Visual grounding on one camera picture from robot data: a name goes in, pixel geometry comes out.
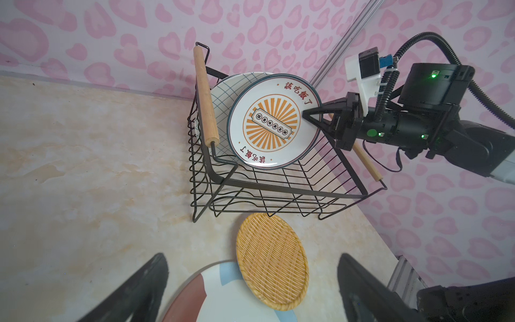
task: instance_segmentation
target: beige table surface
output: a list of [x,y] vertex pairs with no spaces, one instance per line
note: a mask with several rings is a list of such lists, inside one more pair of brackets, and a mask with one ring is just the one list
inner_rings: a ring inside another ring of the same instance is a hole
[[[191,220],[190,106],[0,76],[0,320],[77,320],[157,252],[170,272],[161,317],[195,272],[236,259],[245,215]],[[346,320],[343,252],[388,282],[397,260],[358,207],[282,217],[310,265],[299,321]]]

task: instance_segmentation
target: blue clip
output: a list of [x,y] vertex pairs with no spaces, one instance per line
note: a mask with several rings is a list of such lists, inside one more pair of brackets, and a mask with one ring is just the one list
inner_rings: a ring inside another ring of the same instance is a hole
[[391,55],[379,57],[379,68],[393,65],[393,57]]

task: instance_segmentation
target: plate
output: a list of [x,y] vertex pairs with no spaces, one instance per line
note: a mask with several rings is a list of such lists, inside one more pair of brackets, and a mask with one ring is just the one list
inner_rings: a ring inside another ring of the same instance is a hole
[[302,111],[321,105],[304,79],[289,74],[266,76],[239,95],[227,120],[227,139],[238,158],[259,169],[278,169],[301,159],[320,130]]
[[[217,153],[220,155],[231,155],[231,148],[227,140],[227,116],[231,110],[234,101],[241,92],[255,81],[272,73],[251,72],[244,74],[236,74],[224,78],[211,90],[211,99],[213,100],[213,108],[215,110],[216,123],[218,126],[218,135],[220,136],[220,144],[217,147]],[[200,130],[198,122],[195,122],[195,134],[199,137]]]
[[163,322],[297,322],[293,310],[275,311],[250,291],[238,263],[225,262],[197,275],[179,293]]

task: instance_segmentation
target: black wire dish rack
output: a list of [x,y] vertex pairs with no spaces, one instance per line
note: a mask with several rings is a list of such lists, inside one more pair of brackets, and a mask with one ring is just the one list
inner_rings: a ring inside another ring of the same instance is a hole
[[[206,63],[210,49],[198,42],[196,45],[208,50]],[[217,78],[217,82],[228,77],[209,67],[206,71]],[[230,149],[217,148],[214,143],[210,147],[204,144],[198,102],[197,90],[187,119],[194,223],[206,209],[212,210],[215,217],[223,212],[265,212],[269,216],[317,214],[322,220],[387,189],[380,180],[383,187],[368,193],[342,151],[334,148],[334,140],[323,133],[302,159],[285,168],[260,170],[238,163]],[[219,126],[218,131],[225,135],[226,129]]]

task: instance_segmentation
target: woven bamboo tray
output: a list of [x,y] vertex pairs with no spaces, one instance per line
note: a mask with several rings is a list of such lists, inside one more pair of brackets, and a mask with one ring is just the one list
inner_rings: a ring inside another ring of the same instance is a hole
[[304,247],[279,216],[251,214],[239,228],[236,254],[243,279],[264,304],[292,310],[306,296],[310,280]]

